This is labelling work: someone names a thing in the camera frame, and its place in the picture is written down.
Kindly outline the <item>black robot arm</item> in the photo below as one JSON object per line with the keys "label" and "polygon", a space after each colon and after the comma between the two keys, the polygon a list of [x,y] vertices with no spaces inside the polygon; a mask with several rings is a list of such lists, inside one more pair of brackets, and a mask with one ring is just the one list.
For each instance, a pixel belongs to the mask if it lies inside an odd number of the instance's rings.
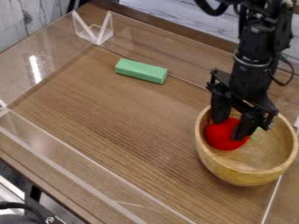
{"label": "black robot arm", "polygon": [[241,113],[232,138],[244,140],[257,129],[269,130],[280,114],[268,96],[273,83],[289,85],[290,80],[276,77],[278,64],[286,62],[284,51],[290,47],[296,0],[238,0],[240,45],[230,73],[210,71],[208,89],[212,92],[210,112],[220,124],[230,113]]}

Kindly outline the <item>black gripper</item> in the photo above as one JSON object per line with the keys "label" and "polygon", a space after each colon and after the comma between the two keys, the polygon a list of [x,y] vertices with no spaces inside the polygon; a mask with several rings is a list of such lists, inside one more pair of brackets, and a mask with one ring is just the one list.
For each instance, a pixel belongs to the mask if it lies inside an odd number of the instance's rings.
{"label": "black gripper", "polygon": [[252,136],[258,128],[269,130],[280,109],[268,91],[277,72],[277,59],[250,60],[234,57],[232,73],[213,69],[208,89],[212,92],[212,118],[220,124],[236,109],[241,120],[233,132],[234,140]]}

